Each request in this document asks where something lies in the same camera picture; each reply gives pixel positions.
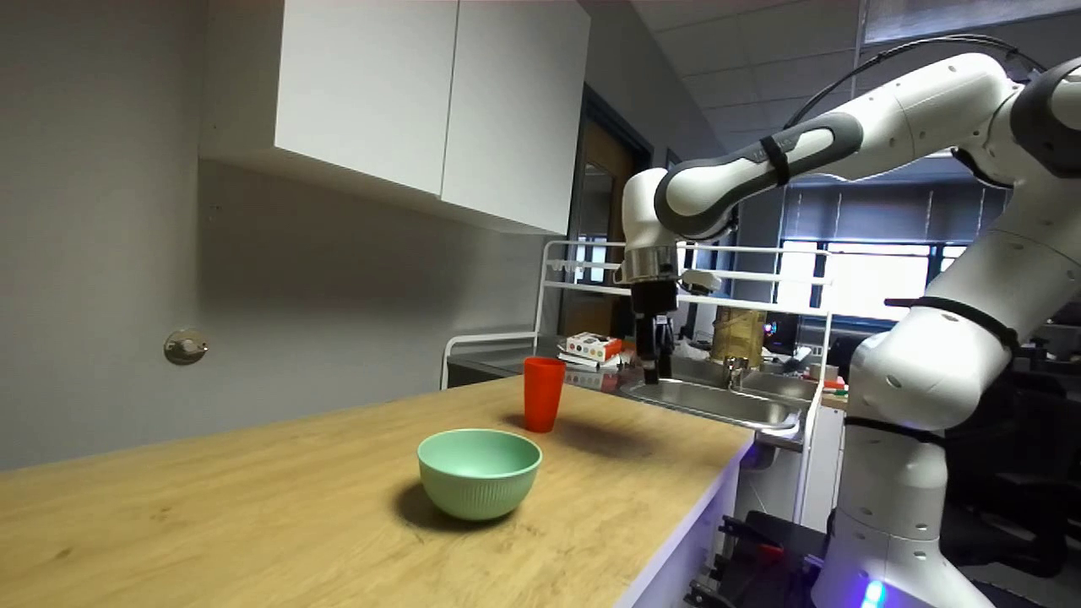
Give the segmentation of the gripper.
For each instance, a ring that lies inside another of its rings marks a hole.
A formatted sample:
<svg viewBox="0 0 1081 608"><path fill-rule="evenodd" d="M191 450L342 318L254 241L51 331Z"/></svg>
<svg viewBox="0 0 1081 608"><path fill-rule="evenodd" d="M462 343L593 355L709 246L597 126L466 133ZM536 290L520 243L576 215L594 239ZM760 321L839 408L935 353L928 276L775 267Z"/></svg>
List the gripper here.
<svg viewBox="0 0 1081 608"><path fill-rule="evenodd" d="M638 365L648 385L672 376L671 358L675 339L672 316L678 309L678 289L669 280L633 282L630 300L633 310L633 338ZM659 343L656 341L659 332Z"/></svg>

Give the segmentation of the orange plastic cup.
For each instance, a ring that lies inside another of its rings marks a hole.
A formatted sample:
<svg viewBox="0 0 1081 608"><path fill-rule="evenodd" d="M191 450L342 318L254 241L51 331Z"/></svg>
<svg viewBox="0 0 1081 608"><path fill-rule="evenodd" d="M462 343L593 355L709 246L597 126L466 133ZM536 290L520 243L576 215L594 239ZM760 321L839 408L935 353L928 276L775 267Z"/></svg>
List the orange plastic cup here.
<svg viewBox="0 0 1081 608"><path fill-rule="evenodd" d="M524 361L524 427L551 432L562 397L565 361L540 356Z"/></svg>

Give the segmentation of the mint green ribbed bowl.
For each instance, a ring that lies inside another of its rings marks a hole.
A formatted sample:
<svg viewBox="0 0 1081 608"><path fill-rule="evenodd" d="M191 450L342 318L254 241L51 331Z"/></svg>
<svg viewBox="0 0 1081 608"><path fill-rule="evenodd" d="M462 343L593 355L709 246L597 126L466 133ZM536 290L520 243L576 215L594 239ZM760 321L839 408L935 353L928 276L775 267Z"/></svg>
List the mint green ribbed bowl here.
<svg viewBox="0 0 1081 608"><path fill-rule="evenodd" d="M436 432L417 446L422 489L437 508L465 523L509 515L530 493L543 450L513 432Z"/></svg>

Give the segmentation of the white and orange box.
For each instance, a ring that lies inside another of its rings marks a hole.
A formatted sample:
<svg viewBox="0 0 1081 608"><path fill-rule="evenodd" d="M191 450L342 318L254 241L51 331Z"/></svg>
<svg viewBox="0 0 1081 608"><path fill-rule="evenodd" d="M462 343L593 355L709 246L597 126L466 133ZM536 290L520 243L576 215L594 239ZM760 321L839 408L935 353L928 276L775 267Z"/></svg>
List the white and orange box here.
<svg viewBox="0 0 1081 608"><path fill-rule="evenodd" d="M618 361L622 353L622 340L583 332L568 336L562 351L583 359L583 361L605 365L609 361Z"/></svg>

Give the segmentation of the stainless steel sink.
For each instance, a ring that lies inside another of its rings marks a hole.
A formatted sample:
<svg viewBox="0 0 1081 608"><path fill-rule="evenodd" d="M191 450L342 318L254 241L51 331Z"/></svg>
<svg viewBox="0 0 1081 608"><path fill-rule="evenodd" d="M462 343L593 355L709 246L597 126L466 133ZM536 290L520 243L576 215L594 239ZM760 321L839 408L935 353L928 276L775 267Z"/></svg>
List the stainless steel sink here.
<svg viewBox="0 0 1081 608"><path fill-rule="evenodd" d="M660 378L657 384L640 380L622 386L619 393L641 404L721 421L756 431L787 432L800 425L811 405L755 389L718 388L700 383Z"/></svg>

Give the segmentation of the amber translucent container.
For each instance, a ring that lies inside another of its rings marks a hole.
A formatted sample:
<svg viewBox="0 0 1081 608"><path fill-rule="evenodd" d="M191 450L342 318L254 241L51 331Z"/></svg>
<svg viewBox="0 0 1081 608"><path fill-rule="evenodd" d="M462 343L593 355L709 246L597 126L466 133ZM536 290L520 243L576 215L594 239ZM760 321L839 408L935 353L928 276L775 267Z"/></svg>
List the amber translucent container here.
<svg viewBox="0 0 1081 608"><path fill-rule="evenodd" d="M713 361L744 359L749 368L762 362L765 312L740 307L718 307L713 320Z"/></svg>

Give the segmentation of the brown door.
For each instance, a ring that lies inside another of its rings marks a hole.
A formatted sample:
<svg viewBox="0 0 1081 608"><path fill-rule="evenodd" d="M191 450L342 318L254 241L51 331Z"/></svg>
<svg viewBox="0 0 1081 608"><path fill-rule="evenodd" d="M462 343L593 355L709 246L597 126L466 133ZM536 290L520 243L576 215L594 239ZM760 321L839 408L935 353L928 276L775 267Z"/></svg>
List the brown door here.
<svg viewBox="0 0 1081 608"><path fill-rule="evenodd" d="M573 177L568 239L588 240L584 261L618 264L622 251L598 247L620 242L622 193L638 171L652 166L654 147L606 100L584 85L579 148ZM560 335L633 334L632 302L628 296L568 290L559 293L557 333Z"/></svg>

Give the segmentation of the window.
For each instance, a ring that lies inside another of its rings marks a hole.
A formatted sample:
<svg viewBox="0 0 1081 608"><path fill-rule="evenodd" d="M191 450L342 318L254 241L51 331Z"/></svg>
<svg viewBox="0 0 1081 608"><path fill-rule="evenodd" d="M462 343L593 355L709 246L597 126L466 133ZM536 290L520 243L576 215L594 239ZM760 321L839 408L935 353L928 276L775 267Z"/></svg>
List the window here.
<svg viewBox="0 0 1081 608"><path fill-rule="evenodd" d="M899 244L785 240L774 301L788 307L826 307L849 323L888 326L906 315L889 300L922 296L965 244Z"/></svg>

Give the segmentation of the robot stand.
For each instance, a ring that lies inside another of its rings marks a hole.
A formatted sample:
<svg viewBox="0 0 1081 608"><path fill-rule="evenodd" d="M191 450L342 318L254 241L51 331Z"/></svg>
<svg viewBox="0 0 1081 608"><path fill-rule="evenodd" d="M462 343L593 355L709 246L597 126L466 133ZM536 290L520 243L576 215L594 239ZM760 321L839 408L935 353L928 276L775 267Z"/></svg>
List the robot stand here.
<svg viewBox="0 0 1081 608"><path fill-rule="evenodd" d="M692 578L681 608L814 608L810 589L818 576L818 558L825 556L833 532L835 513L827 519L827 532L816 531L758 511L748 513L757 534L769 542L757 543L755 536L737 536L730 555L713 554L708 573ZM990 527L977 524L963 508L946 508L943 515L942 548L990 547ZM988 582L970 578L995 608L1043 608L1027 598Z"/></svg>

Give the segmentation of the white cabinet door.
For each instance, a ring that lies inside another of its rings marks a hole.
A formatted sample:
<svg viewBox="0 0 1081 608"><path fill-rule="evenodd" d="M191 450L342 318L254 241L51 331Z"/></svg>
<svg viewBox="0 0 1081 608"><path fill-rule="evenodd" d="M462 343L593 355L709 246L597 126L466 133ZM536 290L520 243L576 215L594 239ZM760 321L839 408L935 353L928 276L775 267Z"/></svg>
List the white cabinet door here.
<svg viewBox="0 0 1081 608"><path fill-rule="evenodd" d="M285 0L278 149L443 187L459 0Z"/></svg>
<svg viewBox="0 0 1081 608"><path fill-rule="evenodd" d="M590 18L578 0L462 0L444 203L498 232L568 232Z"/></svg>

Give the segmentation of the white wall cabinet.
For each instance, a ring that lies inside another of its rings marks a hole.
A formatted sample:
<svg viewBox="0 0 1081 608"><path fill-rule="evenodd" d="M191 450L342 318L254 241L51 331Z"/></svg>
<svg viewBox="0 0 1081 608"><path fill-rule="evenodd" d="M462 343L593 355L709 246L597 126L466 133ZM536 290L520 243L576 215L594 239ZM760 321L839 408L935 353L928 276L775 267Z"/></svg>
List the white wall cabinet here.
<svg viewBox="0 0 1081 608"><path fill-rule="evenodd" d="M495 232L568 232L578 0L209 0L202 158Z"/></svg>

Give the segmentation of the round metal wall fitting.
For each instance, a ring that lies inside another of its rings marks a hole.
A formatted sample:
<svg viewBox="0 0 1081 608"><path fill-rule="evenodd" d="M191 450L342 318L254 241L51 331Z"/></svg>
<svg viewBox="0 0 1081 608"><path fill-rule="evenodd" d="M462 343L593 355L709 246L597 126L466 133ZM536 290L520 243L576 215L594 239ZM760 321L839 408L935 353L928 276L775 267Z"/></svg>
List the round metal wall fitting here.
<svg viewBox="0 0 1081 608"><path fill-rule="evenodd" d="M196 328L181 328L166 335L162 351L170 364L190 366L204 358L209 340Z"/></svg>

